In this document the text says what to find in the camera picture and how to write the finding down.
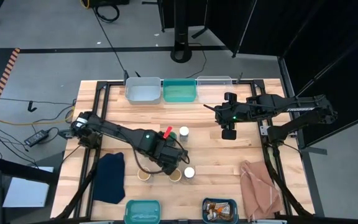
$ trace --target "paper cup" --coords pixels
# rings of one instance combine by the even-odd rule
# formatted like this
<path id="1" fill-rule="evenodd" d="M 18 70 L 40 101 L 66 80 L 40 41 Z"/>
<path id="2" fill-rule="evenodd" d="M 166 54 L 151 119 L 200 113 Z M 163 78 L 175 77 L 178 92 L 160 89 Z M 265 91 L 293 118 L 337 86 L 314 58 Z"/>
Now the paper cup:
<path id="1" fill-rule="evenodd" d="M 175 169 L 171 175 L 168 176 L 172 182 L 178 182 L 181 179 L 181 172 L 179 169 Z"/>
<path id="2" fill-rule="evenodd" d="M 143 167 L 144 170 L 150 171 L 149 168 Z M 137 178 L 142 181 L 149 180 L 151 177 L 151 174 L 146 174 L 141 169 L 137 170 Z"/>

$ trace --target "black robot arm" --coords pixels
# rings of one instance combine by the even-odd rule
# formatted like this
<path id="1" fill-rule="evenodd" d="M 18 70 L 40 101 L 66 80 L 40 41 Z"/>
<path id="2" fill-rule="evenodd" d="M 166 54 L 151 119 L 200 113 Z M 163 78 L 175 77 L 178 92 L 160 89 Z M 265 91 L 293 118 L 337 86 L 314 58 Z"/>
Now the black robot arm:
<path id="1" fill-rule="evenodd" d="M 216 122 L 221 125 L 223 139 L 236 139 L 235 123 L 256 122 L 273 118 L 282 112 L 306 112 L 302 116 L 283 126 L 272 126 L 267 129 L 269 141 L 284 140 L 288 134 L 309 124 L 332 123 L 336 112 L 324 95 L 314 97 L 283 98 L 274 94 L 263 94 L 248 97 L 246 103 L 237 102 L 237 95 L 225 93 L 227 102 L 214 108 Z"/>
<path id="2" fill-rule="evenodd" d="M 125 128 L 101 119 L 92 112 L 80 113 L 69 130 L 59 133 L 66 139 L 77 137 L 80 139 L 79 145 L 91 149 L 96 149 L 101 144 L 100 134 L 129 143 L 135 151 L 160 166 L 162 170 L 158 172 L 164 172 L 167 175 L 178 167 L 180 161 L 188 161 L 188 151 L 173 147 L 167 139 L 170 138 L 169 133 L 164 135 L 163 132 L 157 133 L 154 130 Z"/>

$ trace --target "concrete floor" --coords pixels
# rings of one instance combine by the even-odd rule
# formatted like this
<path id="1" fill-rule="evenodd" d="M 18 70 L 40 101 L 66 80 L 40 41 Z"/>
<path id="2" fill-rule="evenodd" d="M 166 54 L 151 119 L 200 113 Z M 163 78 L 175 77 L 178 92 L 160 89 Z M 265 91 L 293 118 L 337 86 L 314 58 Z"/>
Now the concrete floor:
<path id="1" fill-rule="evenodd" d="M 156 6 L 141 5 L 132 0 L 119 6 L 120 18 L 112 24 L 103 24 L 115 47 L 172 46 L 173 31 L 161 33 Z M 203 45 L 222 45 L 209 31 L 196 40 Z M 83 9 L 78 0 L 21 0 L 5 1 L 0 10 L 0 47 L 22 49 L 109 47 L 91 10 Z M 243 72 L 243 78 L 281 78 L 276 57 L 246 55 L 231 58 L 229 51 L 206 51 L 205 70 L 199 75 L 229 75 L 233 78 Z M 181 78 L 201 69 L 202 52 L 193 52 L 188 63 L 173 62 L 169 52 L 119 53 L 130 76 L 134 71 L 145 77 Z M 122 70 L 113 53 L 20 54 L 3 98 L 59 101 L 70 103 L 76 98 L 81 80 L 122 79 Z M 0 119 L 31 122 L 54 117 L 64 106 L 37 104 L 34 113 L 27 104 L 0 101 Z M 39 126 L 47 129 L 52 126 Z M 64 129 L 66 124 L 56 127 Z M 31 127 L 9 126 L 0 128 L 19 140 L 33 133 Z M 42 146 L 34 146 L 27 153 L 36 161 L 56 156 L 65 148 L 61 138 Z M 327 217 L 358 218 L 358 125 L 345 130 L 317 146 L 325 147 L 328 156 L 312 155 L 323 208 Z M 4 159 L 27 164 L 8 150 L 1 151 Z M 61 161 L 51 161 L 51 166 Z M 23 223 L 36 217 L 46 220 L 50 207 L 31 212 L 12 223 Z"/>

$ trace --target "power adapter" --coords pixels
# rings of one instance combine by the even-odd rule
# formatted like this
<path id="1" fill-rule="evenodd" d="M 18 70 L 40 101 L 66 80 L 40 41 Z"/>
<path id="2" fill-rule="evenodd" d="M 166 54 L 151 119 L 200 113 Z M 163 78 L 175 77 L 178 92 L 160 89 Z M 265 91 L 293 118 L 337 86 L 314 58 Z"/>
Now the power adapter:
<path id="1" fill-rule="evenodd" d="M 38 144 L 40 141 L 46 139 L 49 136 L 49 133 L 41 130 L 33 135 L 31 137 L 24 140 L 24 143 L 30 147 L 33 147 L 34 145 Z"/>

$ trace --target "red marker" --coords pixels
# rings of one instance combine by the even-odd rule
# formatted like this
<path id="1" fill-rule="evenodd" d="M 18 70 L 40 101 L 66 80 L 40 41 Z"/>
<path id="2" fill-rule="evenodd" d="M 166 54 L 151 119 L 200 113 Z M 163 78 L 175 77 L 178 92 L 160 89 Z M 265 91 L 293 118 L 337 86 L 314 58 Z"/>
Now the red marker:
<path id="1" fill-rule="evenodd" d="M 171 127 L 171 126 L 168 126 L 167 130 L 166 130 L 165 133 L 164 133 L 163 138 L 166 139 L 166 138 L 169 136 L 169 134 L 171 133 L 171 131 L 172 131 L 172 127 Z"/>

